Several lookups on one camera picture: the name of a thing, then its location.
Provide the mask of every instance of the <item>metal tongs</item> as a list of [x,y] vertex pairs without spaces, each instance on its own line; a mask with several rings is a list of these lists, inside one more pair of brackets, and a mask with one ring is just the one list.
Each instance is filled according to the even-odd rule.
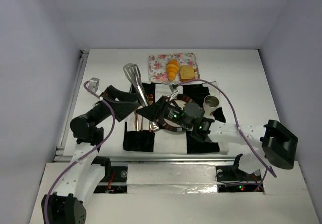
[[[123,66],[123,71],[128,80],[133,84],[141,105],[143,107],[149,106],[149,101],[147,99],[145,90],[142,85],[139,67],[136,64],[129,63]],[[160,130],[156,122],[150,121],[150,124],[153,132],[157,132]]]

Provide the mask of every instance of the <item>floral tray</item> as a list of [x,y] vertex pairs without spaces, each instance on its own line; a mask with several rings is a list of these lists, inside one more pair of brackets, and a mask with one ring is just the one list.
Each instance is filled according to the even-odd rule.
[[[168,82],[168,76],[166,73],[166,64],[176,59],[179,66],[189,65],[195,69],[195,79],[199,79],[199,69],[194,53],[180,53],[180,54],[158,54],[150,55],[148,57],[149,65],[149,80],[155,83]],[[176,75],[174,82],[179,82],[179,74]]]

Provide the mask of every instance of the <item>white cup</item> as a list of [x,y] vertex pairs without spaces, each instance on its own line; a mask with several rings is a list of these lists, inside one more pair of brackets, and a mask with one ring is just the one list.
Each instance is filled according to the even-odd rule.
[[212,95],[206,96],[203,100],[203,109],[205,110],[205,115],[212,115],[217,108],[219,108],[219,99]]

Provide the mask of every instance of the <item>bread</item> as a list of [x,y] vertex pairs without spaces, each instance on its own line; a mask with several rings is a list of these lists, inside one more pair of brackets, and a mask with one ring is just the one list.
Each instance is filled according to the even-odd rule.
[[169,63],[166,64],[166,73],[170,82],[172,82],[175,79],[177,73],[179,72],[179,69],[179,64],[175,59],[169,61]]
[[195,78],[195,69],[191,66],[183,65],[180,67],[180,79],[182,82],[191,80]]

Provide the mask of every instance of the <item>tabletop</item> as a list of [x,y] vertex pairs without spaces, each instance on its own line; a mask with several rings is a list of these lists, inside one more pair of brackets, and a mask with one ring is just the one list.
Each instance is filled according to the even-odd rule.
[[[130,82],[123,73],[123,65],[137,64],[141,71],[142,81],[148,82],[148,56],[152,54],[173,54],[192,52],[196,55],[200,78],[217,81],[218,86],[232,101],[239,122],[247,125],[264,125],[269,119],[278,120],[278,115],[272,95],[266,80],[262,63],[257,50],[201,50],[201,49],[91,49],[87,59],[81,82],[91,77],[100,79],[99,90],[107,86],[129,91]],[[81,87],[75,95],[76,105],[73,118],[86,113],[97,102]],[[227,101],[221,96],[221,104],[227,122],[234,122],[232,111]],[[111,127],[111,122],[103,121],[98,125],[103,127],[105,134]],[[72,132],[66,132],[64,149],[65,156],[73,155],[76,140]],[[101,147],[99,155],[109,157],[196,157],[217,158],[224,155],[172,155],[145,152],[128,152],[123,149],[123,129],[116,126],[110,139]],[[228,156],[246,153],[246,146],[229,144]]]
[[[41,200],[67,165],[68,163],[46,165],[30,224],[44,223]],[[154,171],[162,175],[166,167],[167,164],[158,164]],[[148,175],[140,173],[139,169],[129,168],[128,176],[136,175],[140,184],[152,180]],[[275,168],[275,172],[276,179],[271,175],[267,175],[265,179],[265,194],[260,192],[173,194],[155,191],[167,187],[166,185],[159,185],[153,191],[146,188],[140,189],[140,192],[127,194],[93,194],[86,206],[86,224],[249,224],[250,221],[261,224],[318,224],[298,163],[294,163],[292,170]],[[172,183],[175,183],[182,180],[184,173],[180,176],[171,176]],[[190,175],[190,184],[196,184],[199,178],[198,173]]]

